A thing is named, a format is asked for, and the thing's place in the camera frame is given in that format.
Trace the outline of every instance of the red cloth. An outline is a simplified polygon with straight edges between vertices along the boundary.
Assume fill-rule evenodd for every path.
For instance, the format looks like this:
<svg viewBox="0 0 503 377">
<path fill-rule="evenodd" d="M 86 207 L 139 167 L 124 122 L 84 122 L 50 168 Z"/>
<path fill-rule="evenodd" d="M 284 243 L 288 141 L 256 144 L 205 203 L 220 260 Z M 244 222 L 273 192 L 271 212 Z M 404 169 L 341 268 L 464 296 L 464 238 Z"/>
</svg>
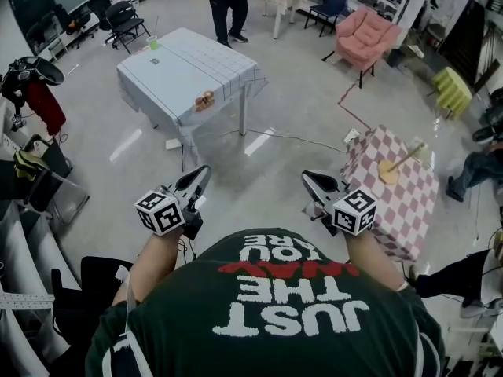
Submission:
<svg viewBox="0 0 503 377">
<path fill-rule="evenodd" d="M 30 109 L 47 125 L 49 135 L 59 133 L 66 117 L 49 87 L 41 81 L 29 82 L 23 96 Z"/>
</svg>

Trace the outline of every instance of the plastic cup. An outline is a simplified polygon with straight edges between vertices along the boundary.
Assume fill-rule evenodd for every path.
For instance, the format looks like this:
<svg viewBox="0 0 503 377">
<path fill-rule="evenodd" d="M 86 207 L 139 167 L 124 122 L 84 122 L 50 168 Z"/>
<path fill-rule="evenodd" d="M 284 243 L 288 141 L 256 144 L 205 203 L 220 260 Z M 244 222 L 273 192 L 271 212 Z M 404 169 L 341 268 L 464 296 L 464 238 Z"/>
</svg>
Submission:
<svg viewBox="0 0 503 377">
<path fill-rule="evenodd" d="M 147 43 L 151 50 L 156 50 L 159 45 L 157 45 L 157 35 L 152 35 L 147 38 Z"/>
</svg>

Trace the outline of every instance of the green t-shirt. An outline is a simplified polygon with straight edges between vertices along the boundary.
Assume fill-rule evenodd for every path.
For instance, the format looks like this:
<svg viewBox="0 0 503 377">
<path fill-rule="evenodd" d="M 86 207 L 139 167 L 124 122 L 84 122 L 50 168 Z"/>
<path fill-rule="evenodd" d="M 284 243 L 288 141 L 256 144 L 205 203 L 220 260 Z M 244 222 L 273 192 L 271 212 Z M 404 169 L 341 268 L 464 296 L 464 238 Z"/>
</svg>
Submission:
<svg viewBox="0 0 503 377">
<path fill-rule="evenodd" d="M 101 375 L 125 319 L 125 303 L 101 317 L 86 375 Z M 417 327 L 443 359 L 440 327 L 412 288 L 391 291 L 283 229 L 220 240 L 129 324 L 154 375 L 414 376 Z"/>
</svg>

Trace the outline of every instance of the jeans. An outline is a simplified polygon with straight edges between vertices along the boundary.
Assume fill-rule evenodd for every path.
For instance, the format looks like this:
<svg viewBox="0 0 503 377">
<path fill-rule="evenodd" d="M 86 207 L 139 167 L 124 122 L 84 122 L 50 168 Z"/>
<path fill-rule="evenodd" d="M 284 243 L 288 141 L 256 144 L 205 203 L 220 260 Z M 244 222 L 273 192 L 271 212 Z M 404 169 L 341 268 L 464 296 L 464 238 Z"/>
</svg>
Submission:
<svg viewBox="0 0 503 377">
<path fill-rule="evenodd" d="M 248 0 L 210 0 L 213 24 L 219 42 L 227 42 L 227 10 L 233 10 L 231 35 L 239 35 L 248 15 Z"/>
<path fill-rule="evenodd" d="M 489 178 L 503 178 L 503 165 L 494 152 L 472 152 L 464 161 L 463 172 L 449 186 L 452 192 L 463 197 L 466 189 L 479 185 Z"/>
<path fill-rule="evenodd" d="M 444 294 L 480 300 L 482 273 L 488 253 L 489 250 L 480 251 L 437 273 L 419 275 L 416 282 L 411 284 L 422 298 Z"/>
</svg>

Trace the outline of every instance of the floor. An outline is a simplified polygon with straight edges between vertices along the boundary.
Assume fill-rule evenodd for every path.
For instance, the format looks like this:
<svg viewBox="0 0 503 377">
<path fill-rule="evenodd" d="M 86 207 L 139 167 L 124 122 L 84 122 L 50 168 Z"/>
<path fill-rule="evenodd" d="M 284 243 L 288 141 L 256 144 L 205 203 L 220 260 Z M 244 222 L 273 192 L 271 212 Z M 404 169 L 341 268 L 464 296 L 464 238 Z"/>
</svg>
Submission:
<svg viewBox="0 0 503 377">
<path fill-rule="evenodd" d="M 344 149 L 342 140 L 350 128 L 365 131 L 365 125 L 373 128 L 383 123 L 404 141 L 422 137 L 435 151 L 435 171 L 442 191 L 419 268 L 431 273 L 485 248 L 499 227 L 492 185 L 474 188 L 463 204 L 443 193 L 446 177 L 459 172 L 467 153 L 477 149 L 470 140 L 474 127 L 470 115 L 457 123 L 436 120 L 434 97 L 427 97 L 430 87 L 403 64 L 390 68 L 379 61 L 376 77 L 367 75 L 362 90 L 351 88 L 358 77 L 356 70 L 336 56 L 327 63 L 320 61 L 332 50 L 333 35 L 319 38 L 314 25 L 304 30 L 304 17 L 298 16 L 293 25 L 284 18 L 280 38 L 273 40 L 273 10 L 262 17 L 261 5 L 254 1 L 249 5 L 245 34 L 250 43 L 233 48 L 256 60 L 270 84 L 253 100 L 248 127 L 259 131 L 272 127 L 277 134 L 339 149 Z M 187 27 L 214 38 L 207 0 L 148 0 L 139 6 L 138 13 L 158 36 Z M 168 184 L 182 172 L 180 149 L 167 151 L 167 136 L 153 130 L 147 118 L 133 112 L 121 98 L 116 65 L 128 55 L 124 49 L 103 46 L 105 37 L 99 31 L 95 39 L 63 56 L 58 66 L 67 77 L 53 88 L 68 117 L 63 130 L 68 134 L 62 144 L 64 153 L 75 164 L 74 180 L 86 186 L 91 195 L 61 239 L 76 272 L 85 255 L 133 261 L 149 235 L 133 203 L 147 190 Z M 142 39 L 130 47 L 138 50 L 144 45 Z M 337 104 L 344 96 L 341 106 L 346 110 Z M 471 112 L 480 111 L 483 102 L 475 97 L 473 106 Z M 300 181 L 305 169 L 340 169 L 345 155 L 276 137 L 246 155 L 244 149 L 259 134 L 222 136 L 237 130 L 238 117 L 237 105 L 230 105 L 195 133 L 202 161 L 213 171 L 204 194 L 207 201 L 200 208 L 204 227 L 195 242 L 196 253 L 239 229 L 277 226 L 301 233 L 330 258 L 345 262 L 342 237 L 332 238 L 322 225 L 301 213 L 309 196 Z M 38 127 L 35 119 L 28 119 L 33 128 Z M 439 297 L 425 302 L 444 328 L 448 350 L 463 353 L 467 341 L 449 334 L 447 328 L 472 320 L 457 317 L 459 303 L 454 300 Z"/>
</svg>

